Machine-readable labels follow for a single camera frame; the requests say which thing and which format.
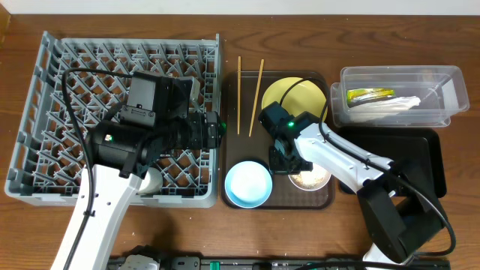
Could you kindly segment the wooden chopstick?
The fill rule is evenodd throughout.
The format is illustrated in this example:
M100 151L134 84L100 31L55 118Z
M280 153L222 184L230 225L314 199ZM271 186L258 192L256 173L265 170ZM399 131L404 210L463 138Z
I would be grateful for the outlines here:
M241 100L242 100L242 57L238 56L237 62L237 134L241 129Z
M260 61L259 72L258 72L258 77L257 77L257 82L256 82L256 91L255 91L255 95L254 95L254 99L253 99L253 108L252 108L249 134L248 134L249 137L252 137L252 133L253 133L254 121L255 121L255 116L256 116L256 112L257 112L258 97L259 97L259 94L260 94L260 86L261 86L261 81L262 81L262 77L263 77L264 62L265 62L265 60L262 58L261 61Z

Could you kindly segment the white cup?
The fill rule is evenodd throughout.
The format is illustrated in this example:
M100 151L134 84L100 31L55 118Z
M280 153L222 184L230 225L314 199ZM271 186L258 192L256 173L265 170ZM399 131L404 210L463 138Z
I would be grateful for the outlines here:
M138 194L155 194L163 187L164 178L158 169L150 167L142 180Z

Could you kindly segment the green yellow snack wrapper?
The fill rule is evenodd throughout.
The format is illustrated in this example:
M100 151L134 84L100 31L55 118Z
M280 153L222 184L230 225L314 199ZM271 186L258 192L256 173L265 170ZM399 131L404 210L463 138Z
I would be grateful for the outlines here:
M395 90L391 88L357 88L346 91L346 103L348 107L356 107L358 105L395 97Z

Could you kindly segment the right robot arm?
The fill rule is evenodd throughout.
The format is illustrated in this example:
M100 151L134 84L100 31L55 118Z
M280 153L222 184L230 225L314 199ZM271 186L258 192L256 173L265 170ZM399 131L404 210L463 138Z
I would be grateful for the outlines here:
M274 174L298 175L318 165L357 196L373 246L364 260L404 264L446 227L446 214L423 169L365 151L332 131L315 115L289 114L277 101L259 122L273 139Z

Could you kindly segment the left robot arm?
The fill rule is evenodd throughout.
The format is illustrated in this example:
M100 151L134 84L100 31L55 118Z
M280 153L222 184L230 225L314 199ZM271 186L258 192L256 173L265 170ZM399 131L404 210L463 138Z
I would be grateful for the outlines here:
M80 130L68 77L61 91L85 157L79 197L53 269L105 269L120 224L149 168L172 150L208 150L221 145L226 126L217 112L191 109L200 83L193 76L151 71L127 76L127 100L112 106L87 134Z

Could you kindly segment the white napkin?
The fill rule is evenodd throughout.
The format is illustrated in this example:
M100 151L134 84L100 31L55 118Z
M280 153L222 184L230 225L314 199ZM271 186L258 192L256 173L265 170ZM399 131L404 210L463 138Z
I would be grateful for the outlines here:
M421 103L419 97L395 97L388 100L363 103L349 109L351 122L367 122L394 116L403 111L412 109Z

